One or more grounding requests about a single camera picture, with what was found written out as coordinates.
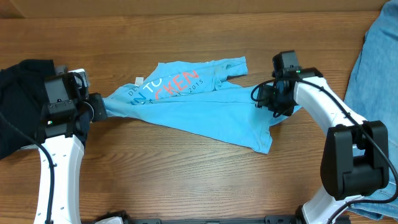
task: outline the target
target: folded shirt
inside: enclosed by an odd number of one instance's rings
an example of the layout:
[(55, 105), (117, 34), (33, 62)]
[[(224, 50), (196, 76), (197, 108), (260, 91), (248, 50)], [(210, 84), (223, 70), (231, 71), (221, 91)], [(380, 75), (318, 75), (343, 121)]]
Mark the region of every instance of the folded shirt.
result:
[[(349, 79), (345, 103), (369, 121), (382, 121), (388, 130), (389, 159), (398, 169), (398, 0), (387, 2), (365, 36), (363, 49)], [(354, 155), (363, 154), (354, 150)], [(390, 198), (396, 180), (366, 199)], [(349, 209), (372, 219), (383, 215), (398, 219), (398, 200), (388, 204), (358, 203)]]
[(268, 153), (269, 127), (286, 117), (273, 118), (267, 108), (256, 108), (250, 98), (253, 86), (226, 81), (247, 73), (244, 57), (160, 63), (141, 86), (126, 84), (104, 103), (108, 116), (137, 118)]

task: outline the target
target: black cloth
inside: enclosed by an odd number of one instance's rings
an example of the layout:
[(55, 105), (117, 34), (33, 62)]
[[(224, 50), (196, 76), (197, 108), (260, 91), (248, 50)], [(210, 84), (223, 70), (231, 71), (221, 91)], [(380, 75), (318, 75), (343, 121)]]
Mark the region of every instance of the black cloth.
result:
[[(25, 60), (0, 71), (0, 111), (23, 133), (35, 138), (40, 113), (49, 102), (44, 79), (55, 75), (52, 60)], [(0, 121), (0, 159), (31, 142)]]

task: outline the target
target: wooden table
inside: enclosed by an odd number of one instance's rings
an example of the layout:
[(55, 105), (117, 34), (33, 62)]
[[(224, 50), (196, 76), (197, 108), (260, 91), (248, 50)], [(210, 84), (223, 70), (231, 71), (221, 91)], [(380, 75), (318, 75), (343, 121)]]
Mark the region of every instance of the wooden table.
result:
[[(344, 97), (365, 32), (378, 12), (139, 16), (0, 21), (0, 68), (26, 58), (85, 68), (91, 92), (108, 96), (147, 77), (158, 62), (246, 56), (256, 85), (271, 77), (272, 57), (295, 49)], [(300, 110), (271, 128), (268, 155), (135, 119), (91, 127), (80, 172), (80, 214), (125, 209), (134, 218), (263, 217), (293, 213), (321, 186), (325, 142)], [(0, 161), (0, 223), (32, 223), (39, 191), (37, 151)], [(354, 222), (370, 222), (353, 215)]]

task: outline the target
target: cable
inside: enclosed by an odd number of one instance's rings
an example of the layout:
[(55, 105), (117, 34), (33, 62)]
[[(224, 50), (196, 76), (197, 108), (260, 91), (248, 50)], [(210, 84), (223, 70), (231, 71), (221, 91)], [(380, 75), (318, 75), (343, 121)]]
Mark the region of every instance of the cable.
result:
[(32, 144), (38, 146), (42, 152), (45, 154), (48, 162), (49, 162), (49, 167), (50, 167), (50, 194), (49, 194), (49, 204), (47, 205), (47, 219), (45, 221), (45, 224), (51, 224), (51, 211), (52, 211), (52, 201), (54, 198), (54, 164), (52, 162), (51, 156), (49, 152), (37, 141), (23, 133), (21, 130), (19, 130), (17, 127), (15, 127), (13, 124), (11, 124), (7, 118), (4, 117), (4, 115), (0, 112), (0, 118), (1, 120), (6, 123), (12, 130), (14, 130), (16, 133), (21, 135), (23, 138), (27, 139), (30, 141)]
[[(257, 90), (261, 85), (264, 85), (266, 83), (270, 83), (270, 82), (274, 82), (276, 81), (275, 79), (273, 80), (268, 80), (265, 81), (261, 84), (259, 84), (258, 86), (256, 86), (253, 91), (251, 92), (251, 98), (252, 100), (254, 100), (253, 98), (253, 94), (255, 92), (255, 90)], [(383, 151), (381, 150), (381, 148), (373, 141), (373, 138), (362, 128), (362, 126), (355, 121), (355, 119), (350, 115), (349, 112), (347, 112), (344, 107), (339, 103), (339, 101), (328, 91), (326, 91), (322, 86), (318, 86), (312, 82), (308, 82), (299, 78), (279, 78), (278, 81), (295, 81), (295, 82), (301, 82), (310, 86), (313, 86), (317, 89), (319, 89), (320, 91), (324, 92), (324, 94), (326, 94), (335, 104), (337, 107), (339, 107), (339, 109), (341, 110), (341, 112), (343, 112), (343, 114), (356, 126), (358, 127), (358, 129), (363, 133), (363, 135), (365, 136), (365, 138), (371, 143), (371, 145), (373, 147), (375, 147), (377, 149), (377, 152), (380, 154), (380, 156), (383, 158), (383, 160), (387, 163), (387, 165), (389, 166), (389, 168), (391, 169), (392, 175), (394, 176), (395, 182), (398, 181), (398, 174), (397, 171), (395, 169), (395, 167), (392, 165), (391, 161), (387, 158), (387, 156), (383, 153)], [(350, 202), (346, 202), (343, 206), (341, 206), (338, 210), (336, 210), (332, 216), (328, 219), (326, 224), (331, 224), (332, 221), (337, 217), (337, 215), (339, 215), (342, 211), (344, 211), (345, 208), (349, 207), (350, 205), (354, 204), (354, 203), (390, 203), (395, 201), (398, 198), (398, 187), (396, 187), (396, 191), (393, 194), (393, 196), (389, 199), (385, 199), (385, 200), (368, 200), (368, 199), (363, 199), (363, 200), (353, 200)]]

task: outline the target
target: blue fabric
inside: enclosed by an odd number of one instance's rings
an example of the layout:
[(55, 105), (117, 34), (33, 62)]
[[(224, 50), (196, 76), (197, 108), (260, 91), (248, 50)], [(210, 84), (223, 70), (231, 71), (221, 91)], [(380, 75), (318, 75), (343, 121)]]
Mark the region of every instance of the blue fabric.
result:
[[(365, 43), (348, 84), (345, 103), (369, 121), (381, 120), (388, 129), (389, 158), (398, 168), (398, 0), (387, 2), (365, 36)], [(363, 154), (360, 150), (355, 155)], [(390, 198), (396, 182), (370, 197)], [(372, 219), (398, 218), (398, 201), (389, 204), (354, 204), (349, 210)]]
[(141, 86), (126, 84), (104, 98), (109, 116), (137, 118), (268, 153), (272, 117), (255, 107), (252, 87), (227, 82), (247, 75), (244, 57), (205, 63), (160, 63)]

